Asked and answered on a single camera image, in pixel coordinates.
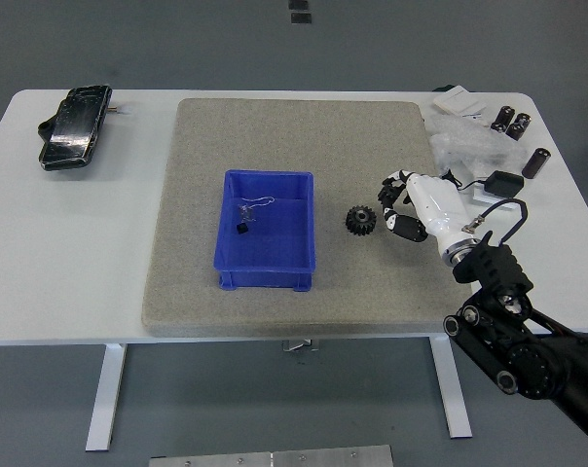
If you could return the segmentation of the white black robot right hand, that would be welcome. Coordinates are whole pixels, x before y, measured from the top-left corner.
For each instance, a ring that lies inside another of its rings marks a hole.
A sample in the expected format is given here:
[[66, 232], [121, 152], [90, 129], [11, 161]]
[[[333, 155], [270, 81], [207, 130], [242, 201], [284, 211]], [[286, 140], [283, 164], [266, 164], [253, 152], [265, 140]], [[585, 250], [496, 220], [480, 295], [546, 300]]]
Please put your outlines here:
[[[417, 216], [399, 214], [394, 209], [398, 198], [415, 207]], [[422, 242], [432, 235], [441, 256], [450, 258], [467, 245], [478, 240], [463, 227], [469, 222], [457, 187], [448, 180], [416, 172], [399, 170], [384, 181], [378, 194], [386, 227], [402, 238]]]

